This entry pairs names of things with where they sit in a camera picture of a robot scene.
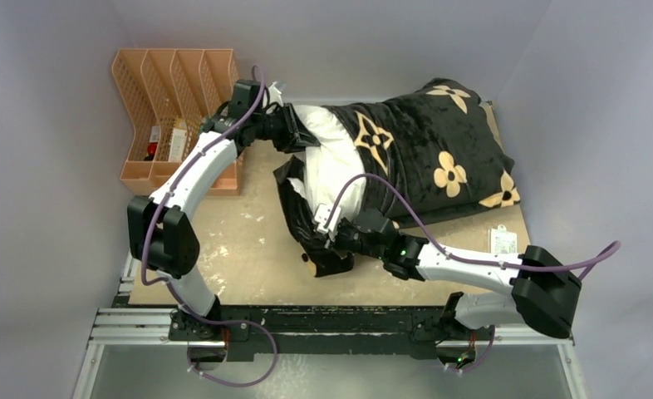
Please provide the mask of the aluminium frame rail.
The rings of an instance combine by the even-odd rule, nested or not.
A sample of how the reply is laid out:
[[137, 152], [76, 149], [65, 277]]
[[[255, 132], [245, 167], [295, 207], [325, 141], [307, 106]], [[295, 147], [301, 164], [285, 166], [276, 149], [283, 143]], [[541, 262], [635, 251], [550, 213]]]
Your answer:
[[[179, 330], [171, 322], [171, 308], [102, 308], [95, 316], [89, 343], [94, 345], [193, 345], [218, 347], [223, 343], [221, 333], [214, 337], [180, 337]], [[278, 332], [262, 322], [277, 341], [279, 338], [317, 337], [394, 337], [396, 332], [318, 332], [307, 328], [306, 332]], [[534, 332], [520, 324], [496, 328], [493, 342], [498, 345], [574, 345], [573, 337], [556, 339]], [[467, 339], [444, 341], [434, 339], [440, 346], [465, 346]]]

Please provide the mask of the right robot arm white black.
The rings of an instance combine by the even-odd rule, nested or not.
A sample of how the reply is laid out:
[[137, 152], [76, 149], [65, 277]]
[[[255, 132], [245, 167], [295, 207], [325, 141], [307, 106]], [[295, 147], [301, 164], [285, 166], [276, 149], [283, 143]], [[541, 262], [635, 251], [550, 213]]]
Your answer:
[[547, 337], [572, 335], [582, 282], [542, 247], [529, 245], [521, 254], [457, 249], [401, 233], [374, 210], [354, 221], [326, 218], [317, 222], [317, 232], [326, 239], [326, 248], [378, 259], [395, 278], [481, 288], [479, 294], [449, 296], [440, 317], [440, 326], [449, 337], [514, 323]]

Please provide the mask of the orange plastic file organizer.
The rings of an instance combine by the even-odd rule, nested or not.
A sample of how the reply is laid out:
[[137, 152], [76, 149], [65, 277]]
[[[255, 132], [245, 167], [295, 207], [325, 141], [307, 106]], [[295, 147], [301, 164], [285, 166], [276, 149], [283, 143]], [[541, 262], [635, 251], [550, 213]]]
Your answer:
[[[232, 49], [121, 48], [111, 74], [134, 129], [120, 181], [149, 195], [179, 168], [197, 143], [204, 118], [230, 100], [239, 72]], [[187, 130], [184, 158], [168, 162], [174, 128]], [[157, 142], [155, 157], [147, 146]]]

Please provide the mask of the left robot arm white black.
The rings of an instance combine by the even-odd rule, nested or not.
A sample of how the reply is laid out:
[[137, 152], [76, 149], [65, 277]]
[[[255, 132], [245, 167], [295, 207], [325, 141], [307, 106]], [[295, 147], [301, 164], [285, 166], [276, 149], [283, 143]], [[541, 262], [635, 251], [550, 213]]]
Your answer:
[[197, 267], [200, 242], [191, 220], [218, 177], [256, 140], [270, 140], [291, 153], [317, 144], [282, 100], [283, 85], [239, 79], [233, 95], [199, 127], [194, 148], [180, 167], [151, 195], [137, 195], [127, 206], [130, 256], [140, 261], [141, 282], [157, 273], [179, 308], [192, 315], [189, 328], [200, 339], [219, 335], [220, 301]]

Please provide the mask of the black pillowcase with beige flowers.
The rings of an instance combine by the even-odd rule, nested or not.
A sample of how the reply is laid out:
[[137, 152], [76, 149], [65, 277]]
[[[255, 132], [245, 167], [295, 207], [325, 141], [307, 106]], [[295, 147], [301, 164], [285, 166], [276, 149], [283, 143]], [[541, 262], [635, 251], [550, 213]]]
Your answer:
[[[435, 78], [384, 101], [322, 107], [345, 126], [365, 170], [349, 179], [333, 202], [341, 207], [339, 219], [375, 209], [409, 228], [520, 200], [513, 159], [496, 141], [480, 96], [457, 81]], [[316, 211], [298, 192], [303, 151], [274, 172], [288, 230], [315, 277], [345, 273], [353, 267], [352, 256], [326, 248], [315, 230]]]

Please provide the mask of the white card box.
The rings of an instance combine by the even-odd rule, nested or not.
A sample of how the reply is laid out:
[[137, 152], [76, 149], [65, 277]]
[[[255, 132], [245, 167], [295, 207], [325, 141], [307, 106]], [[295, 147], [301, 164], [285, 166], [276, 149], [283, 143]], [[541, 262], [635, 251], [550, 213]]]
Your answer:
[[187, 140], [187, 130], [174, 128], [169, 143], [168, 162], [181, 162]]

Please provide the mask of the white paper label sheet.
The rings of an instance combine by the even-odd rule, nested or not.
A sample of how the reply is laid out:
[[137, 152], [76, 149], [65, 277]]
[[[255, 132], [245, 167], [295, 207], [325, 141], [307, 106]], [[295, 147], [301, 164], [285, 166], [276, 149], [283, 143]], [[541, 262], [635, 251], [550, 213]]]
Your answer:
[[518, 253], [518, 235], [503, 224], [489, 230], [489, 252], [491, 254]]

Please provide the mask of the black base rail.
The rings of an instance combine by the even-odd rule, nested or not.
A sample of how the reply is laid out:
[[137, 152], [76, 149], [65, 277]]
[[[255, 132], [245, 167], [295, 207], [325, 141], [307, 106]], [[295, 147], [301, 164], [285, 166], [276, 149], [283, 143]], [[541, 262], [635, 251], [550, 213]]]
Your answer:
[[[307, 306], [222, 304], [211, 319], [212, 326], [184, 311], [174, 310], [171, 322], [180, 337], [214, 337], [221, 333], [230, 362], [247, 362], [257, 354], [320, 355], [401, 355], [415, 360], [455, 361], [472, 344], [485, 344], [493, 335], [491, 327], [469, 331], [457, 324], [445, 306]], [[394, 337], [279, 338], [277, 341], [262, 322], [279, 333], [396, 333]], [[465, 346], [440, 346], [444, 341], [467, 339]]]

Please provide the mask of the red round object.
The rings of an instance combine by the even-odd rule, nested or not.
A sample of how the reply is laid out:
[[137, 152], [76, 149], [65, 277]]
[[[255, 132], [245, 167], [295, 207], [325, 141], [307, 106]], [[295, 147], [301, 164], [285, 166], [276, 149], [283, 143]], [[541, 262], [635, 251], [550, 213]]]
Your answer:
[[147, 155], [146, 157], [150, 157], [153, 159], [155, 157], [156, 151], [157, 151], [158, 143], [157, 142], [151, 142], [147, 146]]

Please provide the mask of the white pillow insert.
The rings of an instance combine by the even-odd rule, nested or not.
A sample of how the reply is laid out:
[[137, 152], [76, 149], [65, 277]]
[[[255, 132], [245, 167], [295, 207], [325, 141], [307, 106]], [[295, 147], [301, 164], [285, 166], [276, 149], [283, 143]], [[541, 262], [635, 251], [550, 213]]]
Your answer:
[[319, 141], [298, 156], [304, 161], [298, 192], [314, 211], [319, 204], [332, 204], [344, 184], [365, 170], [353, 139], [334, 113], [312, 105], [295, 105], [294, 111]]

